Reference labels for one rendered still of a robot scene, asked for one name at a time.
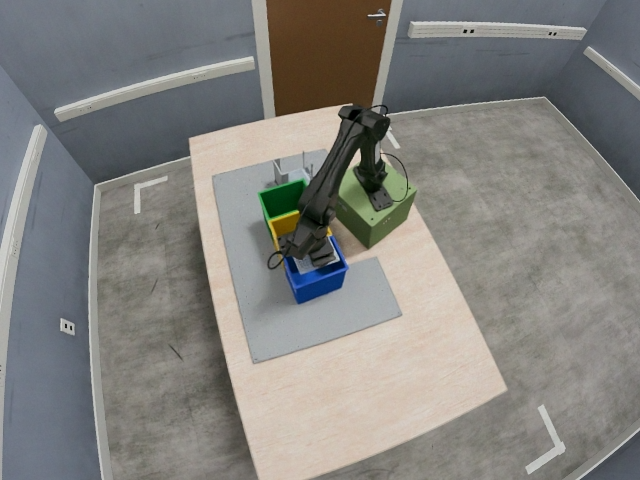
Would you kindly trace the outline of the blue bin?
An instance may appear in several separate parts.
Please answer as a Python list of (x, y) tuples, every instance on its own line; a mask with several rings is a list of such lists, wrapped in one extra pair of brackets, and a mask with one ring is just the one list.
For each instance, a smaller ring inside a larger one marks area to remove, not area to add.
[(300, 275), (293, 256), (284, 258), (284, 265), (296, 289), (292, 291), (298, 305), (342, 288), (346, 270), (349, 270), (349, 267), (334, 237), (328, 237), (340, 258), (338, 262)]

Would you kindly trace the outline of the green bin with label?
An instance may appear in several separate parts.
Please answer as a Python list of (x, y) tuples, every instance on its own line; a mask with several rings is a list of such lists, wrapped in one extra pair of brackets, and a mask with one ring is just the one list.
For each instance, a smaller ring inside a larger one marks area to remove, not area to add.
[(297, 212), (299, 198), (306, 186), (308, 186), (307, 183), (300, 179), (259, 192), (266, 226), (269, 220)]

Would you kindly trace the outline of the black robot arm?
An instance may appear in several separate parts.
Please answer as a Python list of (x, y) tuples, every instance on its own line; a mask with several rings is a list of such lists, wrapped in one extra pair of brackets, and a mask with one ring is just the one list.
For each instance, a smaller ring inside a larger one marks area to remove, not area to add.
[[(386, 162), (381, 158), (380, 146), (391, 120), (372, 110), (363, 112), (365, 109), (367, 108), (360, 105), (346, 105), (340, 108), (337, 115), (342, 121), (337, 137), (320, 170), (305, 187), (299, 199), (297, 210), (301, 214), (317, 189), (304, 211), (286, 257), (293, 256), (303, 260), (308, 253), (321, 250), (321, 240), (316, 239), (326, 235), (328, 226), (336, 217), (336, 198), (344, 175), (358, 149), (361, 161), (353, 171), (374, 209), (378, 212), (393, 206), (392, 198), (383, 183), (381, 184), (388, 173), (385, 171)], [(363, 115), (353, 122), (362, 112)]]

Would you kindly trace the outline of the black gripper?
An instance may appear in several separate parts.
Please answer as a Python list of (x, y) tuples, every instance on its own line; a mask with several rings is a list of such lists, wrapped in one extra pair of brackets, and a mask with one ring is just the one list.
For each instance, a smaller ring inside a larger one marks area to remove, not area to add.
[(326, 266), (328, 262), (336, 260), (336, 257), (334, 255), (334, 248), (327, 236), (327, 233), (324, 237), (316, 240), (321, 240), (321, 250), (310, 254), (308, 253), (308, 255), (314, 268), (317, 266), (318, 268), (322, 268)]

